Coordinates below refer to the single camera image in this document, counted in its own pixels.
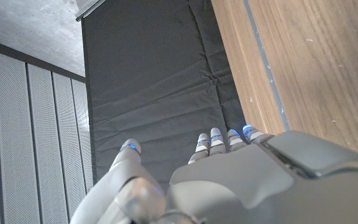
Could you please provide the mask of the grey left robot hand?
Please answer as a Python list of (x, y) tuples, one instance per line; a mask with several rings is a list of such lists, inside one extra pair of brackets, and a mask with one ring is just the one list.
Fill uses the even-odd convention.
[(128, 139), (71, 222), (358, 223), (358, 153), (298, 131), (213, 128), (163, 190)]

